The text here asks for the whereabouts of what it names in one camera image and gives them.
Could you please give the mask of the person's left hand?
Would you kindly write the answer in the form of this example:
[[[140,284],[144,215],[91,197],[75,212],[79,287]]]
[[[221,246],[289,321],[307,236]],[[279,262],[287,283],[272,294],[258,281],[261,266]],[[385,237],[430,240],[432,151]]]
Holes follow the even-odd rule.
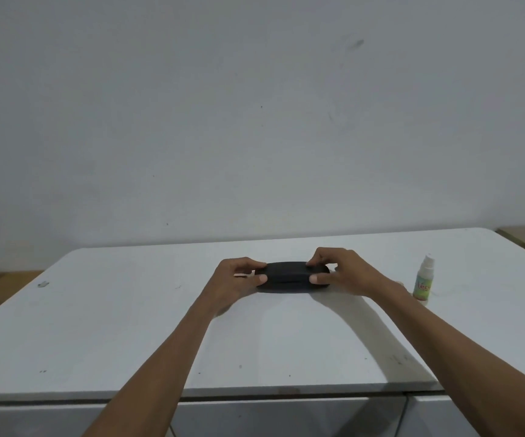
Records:
[[[240,277],[252,275],[266,265],[249,257],[222,260],[200,294],[200,305],[211,319],[224,313],[238,300],[258,291],[258,287],[240,288]]]

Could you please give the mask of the person's right forearm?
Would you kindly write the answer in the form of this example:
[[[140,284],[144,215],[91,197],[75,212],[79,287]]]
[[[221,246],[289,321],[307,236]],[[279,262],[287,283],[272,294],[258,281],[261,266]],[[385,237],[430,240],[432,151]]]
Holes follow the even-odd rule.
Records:
[[[398,283],[366,289],[481,437],[525,437],[525,374],[456,330]]]

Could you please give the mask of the black glasses case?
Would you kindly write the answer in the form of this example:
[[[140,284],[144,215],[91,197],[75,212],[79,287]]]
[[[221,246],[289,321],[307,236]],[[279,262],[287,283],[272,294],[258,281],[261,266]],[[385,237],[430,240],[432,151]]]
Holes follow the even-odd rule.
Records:
[[[258,286],[260,293],[315,293],[323,291],[328,285],[313,284],[310,276],[330,272],[324,264],[308,266],[305,262],[275,262],[255,270],[254,275],[267,277],[266,282]]]

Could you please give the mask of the small white dropper bottle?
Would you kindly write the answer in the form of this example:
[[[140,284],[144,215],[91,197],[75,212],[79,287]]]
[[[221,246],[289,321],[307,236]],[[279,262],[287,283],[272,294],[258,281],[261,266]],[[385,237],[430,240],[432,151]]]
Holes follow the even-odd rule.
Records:
[[[434,279],[435,260],[431,255],[423,259],[416,275],[412,296],[419,302],[427,302]]]

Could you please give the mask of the person's right hand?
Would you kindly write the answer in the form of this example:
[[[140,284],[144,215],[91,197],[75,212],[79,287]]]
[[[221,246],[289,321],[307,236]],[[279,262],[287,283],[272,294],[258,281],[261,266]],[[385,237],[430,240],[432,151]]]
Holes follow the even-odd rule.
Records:
[[[389,290],[402,288],[362,259],[355,251],[344,248],[317,248],[308,266],[336,264],[336,286],[347,293],[379,299]]]

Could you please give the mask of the person's left forearm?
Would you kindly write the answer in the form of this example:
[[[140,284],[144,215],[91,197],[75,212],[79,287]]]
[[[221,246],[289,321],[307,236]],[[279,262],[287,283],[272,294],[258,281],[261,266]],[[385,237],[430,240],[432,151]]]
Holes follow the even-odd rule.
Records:
[[[200,296],[83,437],[166,437],[201,343],[219,310],[212,299]]]

